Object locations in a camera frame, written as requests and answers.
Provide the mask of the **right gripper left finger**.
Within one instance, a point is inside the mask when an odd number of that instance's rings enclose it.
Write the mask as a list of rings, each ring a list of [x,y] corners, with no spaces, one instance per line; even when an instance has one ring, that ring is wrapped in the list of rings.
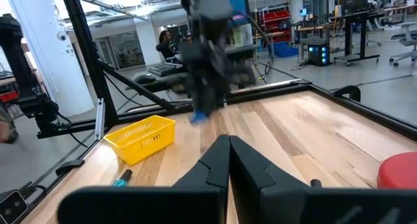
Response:
[[[59,204],[59,223],[190,223],[227,221],[230,140],[220,135],[171,187],[81,188]]]

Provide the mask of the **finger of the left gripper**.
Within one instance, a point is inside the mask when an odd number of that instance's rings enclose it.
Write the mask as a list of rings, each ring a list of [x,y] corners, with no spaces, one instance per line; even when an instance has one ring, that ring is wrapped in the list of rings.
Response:
[[[202,113],[209,113],[209,86],[198,85],[194,92],[194,107],[195,110]]]
[[[223,107],[223,100],[225,96],[225,89],[222,86],[210,86],[208,88],[209,95],[209,111],[208,114],[212,115],[213,112]]]

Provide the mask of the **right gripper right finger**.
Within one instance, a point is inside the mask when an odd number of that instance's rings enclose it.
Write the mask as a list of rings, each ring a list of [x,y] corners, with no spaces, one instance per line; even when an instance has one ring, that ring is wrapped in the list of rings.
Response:
[[[415,223],[411,189],[324,188],[303,183],[237,136],[230,178],[240,223]]]

